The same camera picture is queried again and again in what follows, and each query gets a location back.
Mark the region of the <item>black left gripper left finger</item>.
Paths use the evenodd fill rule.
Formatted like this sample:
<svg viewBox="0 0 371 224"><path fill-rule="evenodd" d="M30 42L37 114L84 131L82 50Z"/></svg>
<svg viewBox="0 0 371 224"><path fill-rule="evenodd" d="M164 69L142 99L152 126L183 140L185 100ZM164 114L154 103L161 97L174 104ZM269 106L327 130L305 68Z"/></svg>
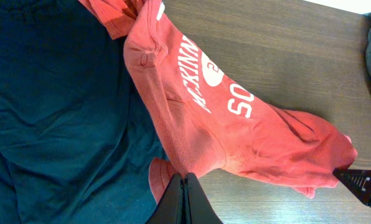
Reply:
<svg viewBox="0 0 371 224"><path fill-rule="evenodd" d="M174 174L146 224L181 224L183 199L182 178L179 174Z"/></svg>

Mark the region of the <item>red printed t-shirt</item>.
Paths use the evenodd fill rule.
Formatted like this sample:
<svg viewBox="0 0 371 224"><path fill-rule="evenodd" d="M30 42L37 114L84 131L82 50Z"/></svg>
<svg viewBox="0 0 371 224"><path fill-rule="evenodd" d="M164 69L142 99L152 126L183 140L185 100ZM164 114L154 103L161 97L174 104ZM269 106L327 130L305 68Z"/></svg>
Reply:
<svg viewBox="0 0 371 224"><path fill-rule="evenodd" d="M355 161L349 137L328 121L265 103L227 77L169 20L162 1L82 4L111 38L125 38L126 68L167 154L149 166L155 200L174 174L215 169L313 198L337 185L334 169Z"/></svg>

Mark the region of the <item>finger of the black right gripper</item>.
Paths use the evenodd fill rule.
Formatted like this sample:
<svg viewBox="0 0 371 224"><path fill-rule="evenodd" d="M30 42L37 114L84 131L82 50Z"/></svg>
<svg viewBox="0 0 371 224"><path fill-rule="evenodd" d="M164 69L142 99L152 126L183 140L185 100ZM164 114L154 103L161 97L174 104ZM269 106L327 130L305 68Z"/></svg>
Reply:
<svg viewBox="0 0 371 224"><path fill-rule="evenodd" d="M371 170L335 169L332 174L364 205L371 208Z"/></svg>

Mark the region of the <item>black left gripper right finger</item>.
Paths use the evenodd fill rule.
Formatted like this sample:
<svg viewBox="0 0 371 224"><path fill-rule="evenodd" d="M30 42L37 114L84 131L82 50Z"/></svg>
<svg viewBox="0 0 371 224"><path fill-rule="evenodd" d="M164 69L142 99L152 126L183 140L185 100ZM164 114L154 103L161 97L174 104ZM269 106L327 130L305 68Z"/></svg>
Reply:
<svg viewBox="0 0 371 224"><path fill-rule="evenodd" d="M188 173L184 179L184 208L187 224L223 223L214 212L194 173Z"/></svg>

